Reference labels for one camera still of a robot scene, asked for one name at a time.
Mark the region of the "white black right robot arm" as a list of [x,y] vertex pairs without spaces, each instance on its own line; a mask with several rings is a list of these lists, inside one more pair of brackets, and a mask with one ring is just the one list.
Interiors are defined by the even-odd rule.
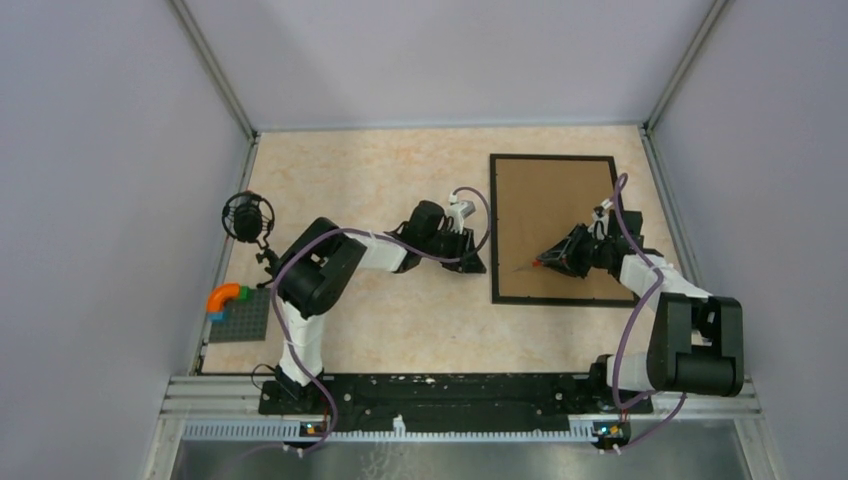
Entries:
[[654,319],[644,352],[627,353],[629,326],[617,351],[604,356],[605,373],[586,385],[589,404],[612,412],[660,392],[738,395],[745,383],[740,302],[695,286],[660,252],[644,248],[641,212],[597,208],[593,219],[537,255],[534,266],[580,279],[604,271],[637,299],[630,326],[644,309]]

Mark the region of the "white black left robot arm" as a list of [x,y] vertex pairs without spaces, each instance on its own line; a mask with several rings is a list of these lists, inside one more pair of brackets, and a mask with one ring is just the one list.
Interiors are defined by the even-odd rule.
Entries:
[[423,200],[410,218],[384,233],[342,228],[316,219],[278,260],[273,304],[285,345],[275,370],[283,401],[297,413],[319,404],[315,380],[324,370],[326,316],[360,270],[402,274],[424,259],[460,274],[484,274],[483,244],[466,225],[476,211],[471,200],[449,198],[447,207]]

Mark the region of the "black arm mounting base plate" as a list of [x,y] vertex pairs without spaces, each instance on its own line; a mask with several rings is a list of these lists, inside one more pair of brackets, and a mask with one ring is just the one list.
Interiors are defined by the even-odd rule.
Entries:
[[578,415],[617,416],[599,374],[328,374],[300,399],[263,383],[262,415],[337,421],[336,431],[388,430],[396,417],[413,433],[559,432]]

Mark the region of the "black wooden picture frame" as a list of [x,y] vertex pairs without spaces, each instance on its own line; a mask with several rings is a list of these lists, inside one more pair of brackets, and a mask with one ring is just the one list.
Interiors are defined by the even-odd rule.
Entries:
[[604,155],[492,153],[491,301],[501,305],[629,308],[636,297],[607,273],[584,279],[544,267],[514,272],[553,247],[609,198],[618,177]]

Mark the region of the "blue red handled screwdriver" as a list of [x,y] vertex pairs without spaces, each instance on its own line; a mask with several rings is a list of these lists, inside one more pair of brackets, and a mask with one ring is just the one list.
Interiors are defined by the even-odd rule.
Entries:
[[524,265],[521,265],[521,266],[519,266],[519,267],[516,267],[516,268],[514,269],[514,272],[530,271],[530,270],[532,270],[532,269],[535,269],[535,268],[538,268],[538,267],[542,267],[542,266],[543,266],[543,263],[542,263],[542,262],[540,262],[540,261],[538,261],[538,260],[533,260],[533,261],[532,261],[532,262],[530,262],[529,264],[524,264]]

